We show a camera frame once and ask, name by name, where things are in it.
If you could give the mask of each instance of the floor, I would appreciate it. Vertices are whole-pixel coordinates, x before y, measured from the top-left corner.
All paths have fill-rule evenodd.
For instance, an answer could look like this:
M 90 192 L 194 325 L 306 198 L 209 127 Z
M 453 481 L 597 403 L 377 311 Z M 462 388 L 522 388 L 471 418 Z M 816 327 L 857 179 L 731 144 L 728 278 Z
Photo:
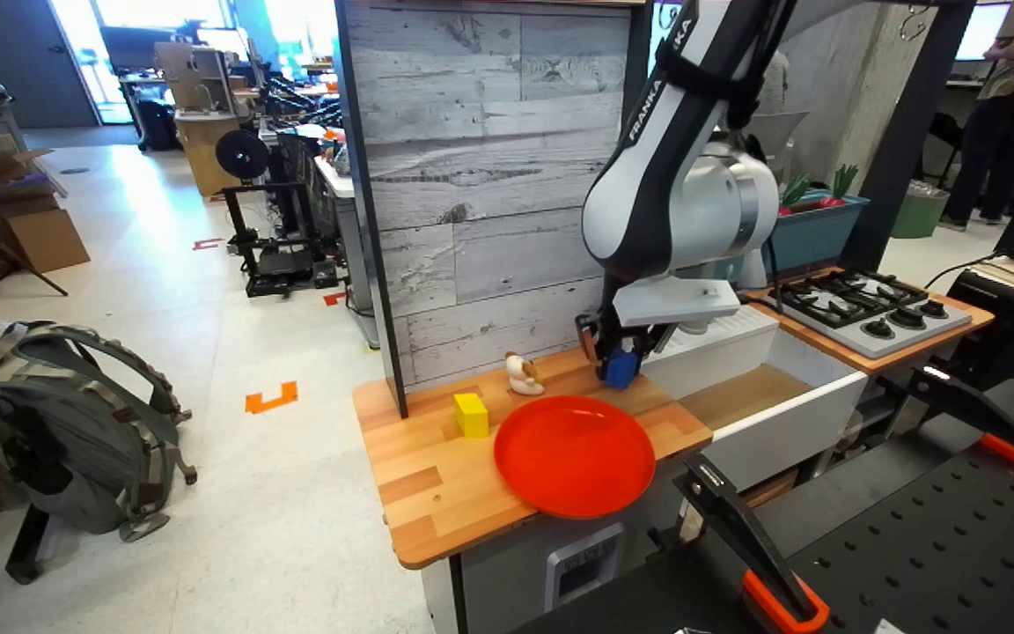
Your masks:
M 56 127 L 56 130 L 26 130 L 26 149 L 105 149 L 105 144 L 136 144 L 134 127 Z
M 177 487 L 174 521 L 146 538 L 47 538 L 47 577 L 19 588 L 5 561 L 21 509 L 0 513 L 0 634 L 124 631 L 434 631 L 420 577 L 391 555 L 352 418 L 352 388 L 381 377 L 352 316 L 323 293 L 248 298 L 235 260 L 194 250 L 223 239 L 224 211 L 205 204 L 182 154 L 130 144 L 59 149 L 42 158 L 90 263 L 53 271 L 56 298 L 27 273 L 0 283 L 0 327 L 51 316 L 100 327 L 166 370 L 194 408 L 182 446 L 200 469 Z M 978 258 L 995 229 L 894 239 L 883 271 L 927 283 Z M 248 414 L 244 398 L 299 379 L 299 403 Z

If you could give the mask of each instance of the stove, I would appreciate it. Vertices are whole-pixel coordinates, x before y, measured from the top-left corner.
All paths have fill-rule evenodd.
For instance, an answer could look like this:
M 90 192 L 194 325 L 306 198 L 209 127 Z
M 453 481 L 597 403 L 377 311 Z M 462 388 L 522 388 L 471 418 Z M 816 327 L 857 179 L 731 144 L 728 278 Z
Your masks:
M 894 273 L 825 271 L 778 286 L 769 302 L 867 360 L 894 356 L 969 325 L 969 313 Z

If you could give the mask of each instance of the wall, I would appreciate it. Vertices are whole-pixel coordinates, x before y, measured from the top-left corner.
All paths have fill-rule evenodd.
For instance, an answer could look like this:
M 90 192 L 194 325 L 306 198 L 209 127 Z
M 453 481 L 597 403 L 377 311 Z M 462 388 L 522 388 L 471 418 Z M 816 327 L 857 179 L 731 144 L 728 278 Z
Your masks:
M 278 46 L 276 46 L 276 34 L 271 34 L 271 22 L 268 22 L 268 6 L 264 0 L 230 0 L 224 2 L 234 22 L 238 28 L 248 28 L 254 48 L 261 53 L 261 59 L 276 59 L 278 56 Z
M 910 6 L 879 6 L 876 13 L 849 122 L 836 150 L 836 164 L 858 164 L 858 184 L 924 53 L 934 13 L 937 10 L 910 13 Z
M 346 6 L 406 388 L 575 344 L 631 13 Z
M 858 76 L 883 6 L 849 6 L 786 39 L 790 100 L 786 111 L 805 111 L 792 132 L 790 176 L 830 176 L 852 120 Z

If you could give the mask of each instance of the window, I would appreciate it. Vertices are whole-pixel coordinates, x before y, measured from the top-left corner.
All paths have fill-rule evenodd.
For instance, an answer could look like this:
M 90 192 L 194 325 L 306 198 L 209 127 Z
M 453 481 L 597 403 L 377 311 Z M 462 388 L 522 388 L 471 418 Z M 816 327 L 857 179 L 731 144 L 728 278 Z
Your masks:
M 110 28 L 177 28 L 205 22 L 224 28 L 223 0 L 96 0 L 100 22 Z

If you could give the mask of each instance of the red plate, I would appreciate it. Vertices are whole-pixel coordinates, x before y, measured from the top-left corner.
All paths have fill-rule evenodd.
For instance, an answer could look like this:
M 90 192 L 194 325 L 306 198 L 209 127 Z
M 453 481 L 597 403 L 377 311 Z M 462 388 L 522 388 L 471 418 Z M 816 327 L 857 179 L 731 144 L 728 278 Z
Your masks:
M 515 498 L 555 518 L 606 518 L 654 474 L 641 421 L 606 403 L 553 394 L 522 404 L 498 434 L 498 465 Z

